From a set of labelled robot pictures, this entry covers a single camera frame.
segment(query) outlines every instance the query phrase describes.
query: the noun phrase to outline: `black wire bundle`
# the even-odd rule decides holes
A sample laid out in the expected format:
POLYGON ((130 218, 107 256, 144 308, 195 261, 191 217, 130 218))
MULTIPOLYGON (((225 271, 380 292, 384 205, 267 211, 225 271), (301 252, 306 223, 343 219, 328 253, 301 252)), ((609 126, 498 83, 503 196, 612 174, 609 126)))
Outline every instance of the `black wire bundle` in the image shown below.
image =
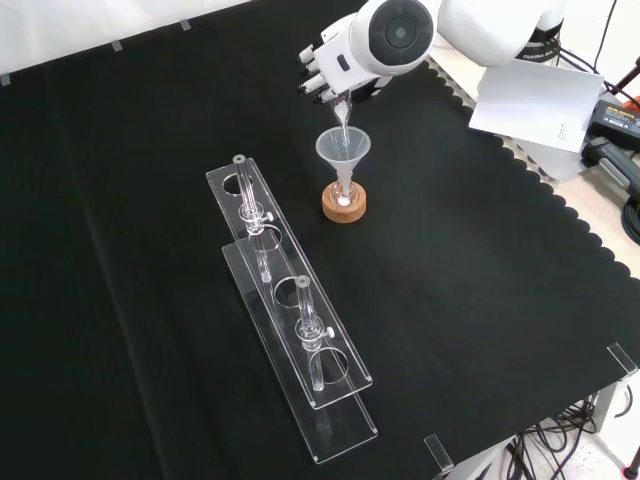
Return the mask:
POLYGON ((562 413, 550 419, 555 425, 543 427, 541 423, 537 423, 532 428, 517 435, 513 442, 507 447, 507 450, 511 454, 511 461, 507 469, 507 480, 521 480, 523 477, 526 480, 537 480, 527 447, 527 435, 536 435, 543 447, 551 453, 557 468, 550 480, 555 480, 558 477, 566 480, 563 468, 578 449, 582 434, 595 433, 596 431, 596 426, 593 423, 594 400, 595 398, 590 396, 582 402, 571 405, 562 413), (576 439, 569 453, 560 461, 558 455, 569 447, 570 440, 568 433, 575 430, 578 431, 576 439), (559 446, 554 447, 551 445, 547 437, 549 433, 561 435, 562 441, 559 446))

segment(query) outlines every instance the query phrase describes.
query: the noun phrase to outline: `clear acrylic stand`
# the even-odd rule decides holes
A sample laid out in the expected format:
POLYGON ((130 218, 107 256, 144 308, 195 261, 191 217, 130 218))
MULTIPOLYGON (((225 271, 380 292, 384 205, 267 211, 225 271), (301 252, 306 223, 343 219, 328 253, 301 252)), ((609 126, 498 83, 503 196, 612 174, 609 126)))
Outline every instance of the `clear acrylic stand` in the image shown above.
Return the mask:
POLYGON ((235 242, 222 249, 307 447, 321 463, 377 436, 372 380, 252 159, 207 174, 235 242))

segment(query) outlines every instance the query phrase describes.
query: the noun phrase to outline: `cable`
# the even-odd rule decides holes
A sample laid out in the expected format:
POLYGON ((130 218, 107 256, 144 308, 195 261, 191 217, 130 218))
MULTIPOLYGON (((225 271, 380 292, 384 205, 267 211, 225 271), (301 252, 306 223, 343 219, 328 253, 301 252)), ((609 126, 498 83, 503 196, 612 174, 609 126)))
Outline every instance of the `cable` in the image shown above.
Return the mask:
POLYGON ((604 41, 606 40, 607 32, 609 31, 609 23, 611 23, 611 17, 613 17, 613 11, 616 9, 617 3, 618 3, 618 0, 613 0, 613 5, 611 5, 611 10, 609 11, 609 16, 607 17, 607 24, 604 26, 604 32, 602 32, 602 40, 600 40, 600 48, 598 48, 596 59, 593 62, 594 68, 598 67, 598 60, 600 59, 600 54, 602 53, 602 47, 604 46, 604 41))
POLYGON ((487 476, 487 473, 489 473, 489 469, 491 468, 491 464, 487 465, 487 468, 485 468, 482 473, 480 474, 480 476, 478 478, 476 478, 476 480, 484 480, 484 477, 487 476))
POLYGON ((621 88, 618 88, 616 85, 614 85, 613 83, 607 82, 606 80, 604 81, 604 84, 609 87, 611 90, 614 90, 616 92, 616 94, 621 94, 624 95, 625 97, 627 97, 629 100, 631 100, 631 103, 633 103, 635 106, 637 106, 638 108, 640 108, 640 102, 638 100, 636 100, 635 98, 633 98, 631 95, 629 95, 627 92, 625 92, 624 90, 622 90, 621 88))
POLYGON ((557 468, 549 480, 559 478, 566 480, 564 467, 578 449, 582 434, 595 433, 596 431, 595 424, 593 423, 594 403, 595 397, 590 396, 582 402, 567 407, 558 415, 550 418, 549 420, 552 421, 554 425, 543 427, 538 423, 517 435, 514 441, 507 445, 507 451, 511 454, 511 461, 507 468, 507 480, 522 480, 523 478, 526 480, 537 480, 535 468, 527 448, 526 438, 528 435, 536 435, 542 446, 548 450, 553 457, 557 468), (557 455, 569 448, 570 441, 568 433, 575 430, 578 431, 575 442, 564 459, 560 461, 557 455), (549 433, 561 435, 559 446, 554 447, 551 445, 547 437, 549 433))
MULTIPOLYGON (((595 66, 591 65, 589 62, 587 62, 586 60, 583 60, 582 58, 580 58, 579 56, 577 56, 575 53, 570 52, 569 50, 561 47, 557 41, 555 39, 552 39, 550 42, 548 42, 551 44, 551 46, 553 47, 554 45, 556 46, 555 52, 556 55, 558 55, 558 58, 561 58, 562 60, 564 60, 565 62, 567 62, 569 65, 571 65, 573 68, 575 68, 576 70, 580 70, 581 72, 586 72, 587 70, 585 70, 582 66, 578 65, 577 63, 573 62, 572 60, 569 60, 565 55, 563 55, 563 53, 566 53, 567 55, 570 55, 571 57, 573 57, 574 59, 578 60, 579 62, 583 63, 584 65, 586 65, 593 73, 597 73, 599 74, 598 70, 596 69, 595 66)), ((611 82, 608 81, 604 81, 605 86, 607 87, 607 90, 609 90, 611 93, 617 95, 623 95, 625 97, 627 97, 631 102, 633 102, 638 108, 640 108, 640 102, 638 100, 636 100, 635 98, 633 98, 631 95, 629 95, 627 92, 625 92, 624 90, 622 90, 621 88, 618 88, 616 85, 614 85, 611 82)))
POLYGON ((629 197, 622 207, 621 221, 625 233, 640 245, 640 202, 638 200, 629 197))
POLYGON ((629 392, 629 404, 627 405, 627 408, 625 408, 622 413, 617 414, 613 418, 624 417, 627 413, 631 411, 631 407, 633 407, 633 391, 631 390, 631 387, 629 385, 627 385, 627 391, 629 392))

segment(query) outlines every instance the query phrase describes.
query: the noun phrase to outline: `black cloth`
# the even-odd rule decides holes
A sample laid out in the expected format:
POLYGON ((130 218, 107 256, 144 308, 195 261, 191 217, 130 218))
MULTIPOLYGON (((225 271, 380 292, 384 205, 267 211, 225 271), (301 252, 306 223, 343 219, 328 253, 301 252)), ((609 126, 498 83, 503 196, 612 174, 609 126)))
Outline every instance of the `black cloth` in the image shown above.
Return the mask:
MULTIPOLYGON (((295 58, 360 3, 260 0, 14 75, 2 91, 23 132, 1 137, 3 210, 28 210, 34 225, 8 224, 8 315, 27 312, 37 368, 49 358, 37 338, 62 364, 33 388, 58 383, 57 355, 86 367, 79 344, 127 379, 108 385, 85 368, 83 387, 106 390, 105 402, 130 392, 135 372, 140 396, 120 408, 60 406, 92 409, 93 436, 87 425, 66 434, 128 462, 121 473, 431 478, 428 435, 460 462, 621 378, 608 345, 640 358, 639 282, 499 139, 468 129, 471 112, 426 66, 355 108, 351 123, 372 139, 354 175, 368 211, 348 226, 323 217, 335 173, 314 145, 335 120, 296 95, 295 58), (379 438, 328 465, 311 462, 220 251, 231 235, 205 173, 237 153, 256 159, 374 379, 363 398, 379 438), (66 327, 69 312, 86 337, 66 327), (126 441, 96 440, 120 422, 126 441)), ((51 416, 31 438, 66 425, 51 416)), ((50 443, 31 448, 88 478, 69 445, 50 443)))

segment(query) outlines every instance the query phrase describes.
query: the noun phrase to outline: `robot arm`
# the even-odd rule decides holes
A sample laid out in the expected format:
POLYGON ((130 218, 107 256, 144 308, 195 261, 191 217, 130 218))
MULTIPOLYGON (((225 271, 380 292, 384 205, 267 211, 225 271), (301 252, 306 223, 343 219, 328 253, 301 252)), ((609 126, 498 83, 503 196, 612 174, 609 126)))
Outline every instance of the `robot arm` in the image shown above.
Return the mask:
POLYGON ((554 37, 567 0, 369 0, 324 30, 299 61, 310 77, 300 93, 327 102, 350 91, 374 96, 422 63, 438 31, 481 66, 513 60, 527 42, 554 37))

